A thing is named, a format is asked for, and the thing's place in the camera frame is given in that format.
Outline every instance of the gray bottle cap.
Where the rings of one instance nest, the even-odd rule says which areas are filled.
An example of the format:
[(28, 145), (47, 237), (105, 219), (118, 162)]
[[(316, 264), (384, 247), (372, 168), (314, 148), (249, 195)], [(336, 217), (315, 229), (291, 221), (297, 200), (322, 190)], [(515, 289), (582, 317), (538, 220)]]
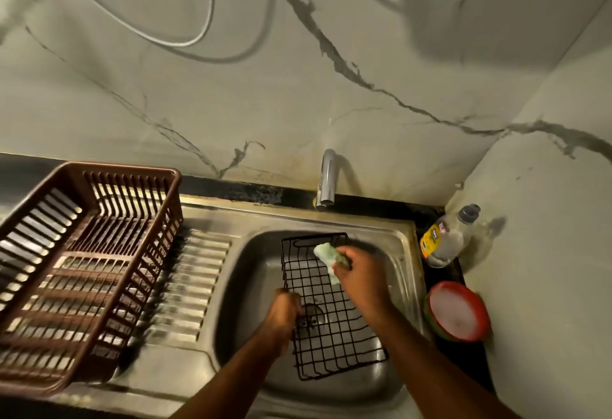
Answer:
[(475, 220), (478, 219), (480, 215), (480, 206), (472, 203), (471, 205), (463, 206), (461, 211), (457, 213), (457, 217), (459, 221), (464, 222), (465, 224), (473, 224)]

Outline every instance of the sink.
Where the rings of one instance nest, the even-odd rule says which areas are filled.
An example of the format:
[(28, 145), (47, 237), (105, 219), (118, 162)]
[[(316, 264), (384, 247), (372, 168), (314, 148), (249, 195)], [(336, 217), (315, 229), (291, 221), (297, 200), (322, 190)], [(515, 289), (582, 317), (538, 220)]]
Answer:
[[(273, 290), (283, 286), (281, 240), (285, 238), (348, 234), (352, 245), (384, 263), (395, 306), (417, 330), (430, 336), (420, 310), (425, 284), (412, 222), (188, 195), (180, 199), (182, 229), (115, 375), (104, 384), (71, 384), (52, 401), (140, 416), (172, 414), (230, 360), (264, 319)], [(328, 279), (325, 271), (321, 276)], [(341, 287), (334, 292), (348, 304), (343, 307), (346, 317), (338, 322), (327, 297), (302, 292), (307, 320), (313, 325), (297, 329), (296, 344), (314, 333), (325, 347), (325, 337), (339, 337), (336, 331), (325, 332), (334, 323), (354, 329), (351, 321), (359, 321), (363, 338), (353, 341), (356, 351), (360, 356), (374, 353), (370, 361), (384, 359), (378, 338)], [(341, 357), (335, 351), (330, 356), (332, 349), (337, 350), (322, 348), (324, 359), (310, 364), (323, 368), (329, 363), (339, 368), (351, 364), (352, 353)], [(254, 411), (309, 418), (405, 418), (413, 413), (418, 417), (414, 401), (388, 360), (315, 380), (300, 378), (296, 360), (290, 344), (266, 377)]]
[[(282, 239), (298, 237), (301, 235), (314, 235), (314, 231), (271, 231), (263, 232), (249, 240), (238, 258), (236, 267), (230, 277), (228, 286), (223, 296), (220, 310), (220, 320), (217, 326), (214, 352), (221, 364), (230, 360), (232, 355), (249, 339), (251, 334), (266, 316), (268, 307), (273, 298), (273, 291), (283, 287), (283, 272), (281, 270), (281, 247)], [(374, 245), (359, 240), (352, 240), (352, 245), (359, 246), (371, 253), (376, 254), (385, 264), (389, 289), (394, 293), (395, 304), (403, 307), (402, 295), (399, 291), (400, 284), (397, 279), (392, 259)], [(401, 241), (397, 239), (397, 245), (402, 247)], [(313, 301), (311, 297), (302, 295), (302, 303), (306, 310), (322, 319), (318, 330), (323, 335), (324, 330), (329, 328), (325, 323), (325, 312), (329, 307), (330, 312), (335, 312), (335, 303), (325, 304), (322, 297), (320, 301)], [(344, 319), (356, 319), (361, 314), (356, 309), (349, 309), (348, 316)], [(377, 338), (369, 339), (362, 343), (362, 352), (376, 350), (380, 347)], [(329, 348), (326, 358), (335, 358), (333, 348)], [(341, 364), (344, 357), (339, 361), (321, 362), (320, 372), (325, 371), (325, 364), (330, 364), (331, 369)], [(348, 372), (334, 374), (330, 377), (316, 380), (301, 380), (295, 367), (296, 361), (293, 354), (293, 346), (274, 363), (270, 373), (266, 377), (263, 392), (269, 396), (278, 396), (287, 400), (308, 403), (320, 403), (325, 405), (334, 404), (339, 407), (355, 405), (356, 403), (375, 404), (381, 400), (388, 400), (396, 395), (402, 387), (402, 382), (397, 376), (390, 362), (371, 364), (369, 366), (353, 369)]]

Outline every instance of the bottle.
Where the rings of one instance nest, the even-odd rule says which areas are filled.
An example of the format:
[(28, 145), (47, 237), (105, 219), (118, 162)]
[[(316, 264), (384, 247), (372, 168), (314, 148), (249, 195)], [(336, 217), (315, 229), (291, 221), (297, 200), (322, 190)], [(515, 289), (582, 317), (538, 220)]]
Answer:
[(445, 214), (429, 228), (420, 240), (421, 253), (433, 268), (442, 268), (463, 250), (478, 219), (478, 205), (463, 206), (457, 214)]

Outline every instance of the dish rack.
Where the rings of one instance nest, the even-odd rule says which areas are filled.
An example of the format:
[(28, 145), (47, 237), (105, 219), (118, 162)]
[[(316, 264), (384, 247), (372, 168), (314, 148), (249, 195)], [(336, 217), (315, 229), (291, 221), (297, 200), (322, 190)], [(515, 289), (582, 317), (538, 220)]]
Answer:
[(387, 351), (340, 285), (332, 285), (315, 246), (349, 245), (345, 233), (281, 240), (285, 288), (302, 296), (304, 317), (293, 331), (295, 366), (301, 380), (321, 379), (388, 359)]
[(113, 375), (182, 222), (180, 179), (68, 162), (0, 224), (0, 393)]

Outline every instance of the faucet spout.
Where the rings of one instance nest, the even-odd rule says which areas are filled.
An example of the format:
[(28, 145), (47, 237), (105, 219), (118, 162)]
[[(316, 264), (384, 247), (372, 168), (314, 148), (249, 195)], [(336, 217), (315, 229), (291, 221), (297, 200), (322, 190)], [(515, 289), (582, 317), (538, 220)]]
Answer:
[(317, 189), (317, 202), (315, 204), (317, 211), (325, 211), (328, 206), (333, 206), (337, 180), (336, 152), (328, 148), (323, 153), (323, 163), (321, 164), (321, 181)]

